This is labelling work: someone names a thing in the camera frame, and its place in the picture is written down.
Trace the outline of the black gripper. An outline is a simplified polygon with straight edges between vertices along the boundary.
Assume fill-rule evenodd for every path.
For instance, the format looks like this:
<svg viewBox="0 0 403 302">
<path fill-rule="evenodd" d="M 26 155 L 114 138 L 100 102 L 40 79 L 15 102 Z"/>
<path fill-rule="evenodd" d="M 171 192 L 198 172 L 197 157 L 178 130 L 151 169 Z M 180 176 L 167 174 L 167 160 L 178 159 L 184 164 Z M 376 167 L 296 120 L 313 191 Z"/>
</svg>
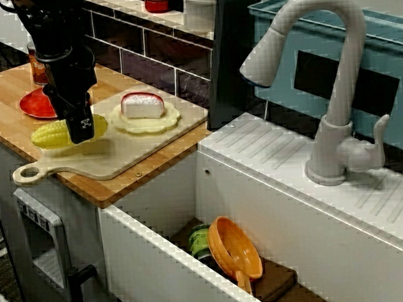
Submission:
<svg viewBox="0 0 403 302">
<path fill-rule="evenodd" d="M 70 140 L 82 143 L 94 137 L 94 120 L 88 106 L 89 89 L 96 84 L 95 56 L 86 46 L 50 56 L 37 52 L 48 78 L 43 93 L 58 119 L 66 119 Z"/>
</svg>

